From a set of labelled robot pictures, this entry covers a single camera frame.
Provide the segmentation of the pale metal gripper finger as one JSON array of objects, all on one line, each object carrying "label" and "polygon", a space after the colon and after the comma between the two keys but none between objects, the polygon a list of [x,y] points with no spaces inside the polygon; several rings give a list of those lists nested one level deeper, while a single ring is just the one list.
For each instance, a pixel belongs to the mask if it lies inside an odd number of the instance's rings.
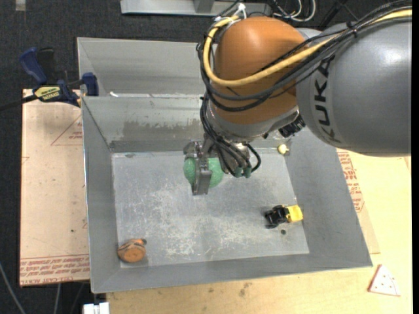
[{"label": "pale metal gripper finger", "polygon": [[194,181],[192,184],[192,193],[197,195],[204,195],[208,193],[212,171],[209,169],[208,158],[194,159]]},{"label": "pale metal gripper finger", "polygon": [[197,158],[199,156],[199,141],[191,141],[183,148],[185,158]]}]

